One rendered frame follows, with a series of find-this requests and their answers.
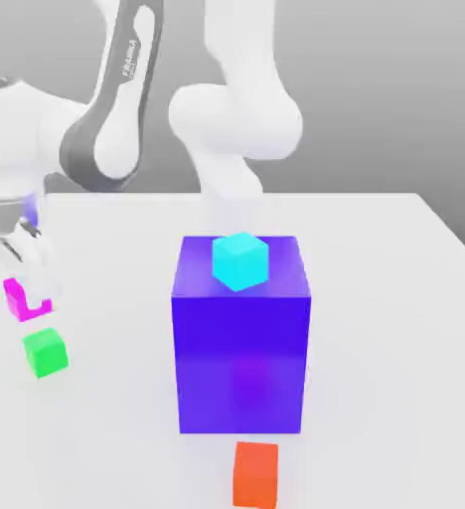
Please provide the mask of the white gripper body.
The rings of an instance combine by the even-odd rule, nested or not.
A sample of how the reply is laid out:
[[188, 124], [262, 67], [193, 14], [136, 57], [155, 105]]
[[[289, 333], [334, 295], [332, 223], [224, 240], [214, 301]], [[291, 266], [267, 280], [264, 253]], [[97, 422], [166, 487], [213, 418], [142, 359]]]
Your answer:
[[58, 295], [53, 246], [33, 225], [16, 225], [11, 233], [0, 234], [0, 262], [7, 276], [22, 285], [29, 307], [40, 307]]

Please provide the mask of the small magenta cube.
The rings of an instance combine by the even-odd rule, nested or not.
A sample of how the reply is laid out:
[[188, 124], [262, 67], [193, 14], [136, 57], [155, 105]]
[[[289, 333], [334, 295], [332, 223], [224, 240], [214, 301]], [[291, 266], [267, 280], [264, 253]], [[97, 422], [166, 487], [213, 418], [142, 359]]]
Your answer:
[[24, 287], [14, 277], [4, 279], [3, 288], [8, 308], [19, 322], [25, 322], [53, 311], [51, 299], [43, 300], [39, 307], [30, 307]]

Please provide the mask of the small green cube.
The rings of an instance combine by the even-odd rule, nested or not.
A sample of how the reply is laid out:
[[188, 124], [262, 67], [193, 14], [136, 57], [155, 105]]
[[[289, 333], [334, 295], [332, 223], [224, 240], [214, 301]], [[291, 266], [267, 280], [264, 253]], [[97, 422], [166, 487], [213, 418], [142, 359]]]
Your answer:
[[23, 338], [28, 364], [38, 379], [69, 365], [66, 343], [54, 328], [46, 328]]

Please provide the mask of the small cyan cube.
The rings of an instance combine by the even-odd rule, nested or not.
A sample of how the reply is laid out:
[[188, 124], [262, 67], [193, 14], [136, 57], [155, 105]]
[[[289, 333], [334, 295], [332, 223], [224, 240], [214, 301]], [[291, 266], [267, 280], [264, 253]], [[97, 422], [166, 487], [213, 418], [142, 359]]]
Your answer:
[[213, 239], [212, 274], [235, 292], [268, 281], [268, 244], [249, 233]]

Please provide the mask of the small orange cube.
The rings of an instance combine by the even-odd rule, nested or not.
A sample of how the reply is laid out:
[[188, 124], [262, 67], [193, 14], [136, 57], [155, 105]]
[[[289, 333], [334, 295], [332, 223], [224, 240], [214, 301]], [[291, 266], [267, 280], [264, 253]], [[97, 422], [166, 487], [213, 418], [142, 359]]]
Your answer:
[[276, 509], [278, 445], [239, 441], [232, 474], [232, 505]]

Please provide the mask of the large purple box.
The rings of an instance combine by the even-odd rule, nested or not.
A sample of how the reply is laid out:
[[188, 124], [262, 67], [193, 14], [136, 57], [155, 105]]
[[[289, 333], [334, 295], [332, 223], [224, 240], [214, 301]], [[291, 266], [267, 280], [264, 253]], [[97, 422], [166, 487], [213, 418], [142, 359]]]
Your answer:
[[183, 238], [171, 295], [180, 431], [297, 433], [312, 302], [298, 242], [265, 238], [268, 281], [234, 292], [212, 241]]

